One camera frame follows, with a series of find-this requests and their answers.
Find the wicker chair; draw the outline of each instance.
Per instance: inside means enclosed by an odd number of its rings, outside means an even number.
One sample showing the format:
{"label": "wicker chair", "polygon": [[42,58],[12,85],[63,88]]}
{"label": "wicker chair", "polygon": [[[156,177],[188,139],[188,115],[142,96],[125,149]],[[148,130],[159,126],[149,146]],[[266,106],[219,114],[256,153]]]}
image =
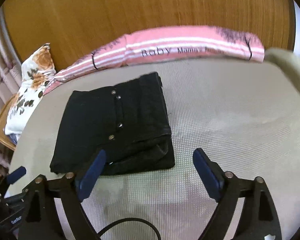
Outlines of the wicker chair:
{"label": "wicker chair", "polygon": [[2,143],[3,145],[5,145],[6,147],[8,147],[11,150],[15,150],[16,149],[16,145],[13,144],[10,139],[8,138],[8,136],[6,136],[4,134],[4,127],[6,125],[7,122],[7,116],[8,116],[8,112],[10,109],[10,106],[13,102],[13,98],[15,97],[15,95],[13,95],[8,102],[3,106],[3,108],[1,109],[0,112],[0,143]]}

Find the pink curtain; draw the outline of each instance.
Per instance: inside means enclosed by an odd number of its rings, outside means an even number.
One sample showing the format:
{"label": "pink curtain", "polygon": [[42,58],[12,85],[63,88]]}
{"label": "pink curtain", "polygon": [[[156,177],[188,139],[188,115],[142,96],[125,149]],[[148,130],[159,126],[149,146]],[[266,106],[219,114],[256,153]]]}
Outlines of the pink curtain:
{"label": "pink curtain", "polygon": [[[11,44],[0,9],[0,110],[21,85],[21,62]],[[12,151],[0,143],[0,175],[10,165]]]}

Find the bolt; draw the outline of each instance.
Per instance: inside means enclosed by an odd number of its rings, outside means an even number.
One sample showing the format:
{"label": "bolt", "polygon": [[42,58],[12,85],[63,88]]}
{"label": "bolt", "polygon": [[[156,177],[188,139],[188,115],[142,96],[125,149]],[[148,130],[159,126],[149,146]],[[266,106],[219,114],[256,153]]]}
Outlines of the bolt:
{"label": "bolt", "polygon": [[233,177],[233,173],[231,171],[226,171],[225,172],[225,176],[229,179],[231,179]]}
{"label": "bolt", "polygon": [[73,178],[73,176],[74,176],[74,173],[73,173],[73,172],[68,172],[68,173],[66,174],[66,178],[67,178],[67,179],[71,179],[71,178]]}
{"label": "bolt", "polygon": [[34,180],[35,183],[41,183],[42,182],[42,178],[41,177],[37,177]]}
{"label": "bolt", "polygon": [[265,181],[261,177],[256,177],[256,181],[259,183],[264,183]]}

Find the pink pillow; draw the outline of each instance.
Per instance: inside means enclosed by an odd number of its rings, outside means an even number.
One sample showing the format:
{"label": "pink pillow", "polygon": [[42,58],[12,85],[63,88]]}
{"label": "pink pillow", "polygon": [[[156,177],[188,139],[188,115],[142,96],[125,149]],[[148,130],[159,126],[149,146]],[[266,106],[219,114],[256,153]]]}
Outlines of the pink pillow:
{"label": "pink pillow", "polygon": [[58,72],[44,94],[94,71],[179,58],[226,55],[262,62],[264,47],[252,33],[215,26],[174,26],[124,34]]}

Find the wooden headboard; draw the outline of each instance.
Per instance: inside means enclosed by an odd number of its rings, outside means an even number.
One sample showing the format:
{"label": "wooden headboard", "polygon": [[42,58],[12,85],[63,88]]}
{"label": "wooden headboard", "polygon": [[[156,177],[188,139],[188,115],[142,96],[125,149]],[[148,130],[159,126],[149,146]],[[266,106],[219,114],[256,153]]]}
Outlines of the wooden headboard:
{"label": "wooden headboard", "polygon": [[218,25],[257,34],[266,48],[293,49],[293,0],[6,0],[21,60],[46,42],[57,70],[124,33],[171,25]]}

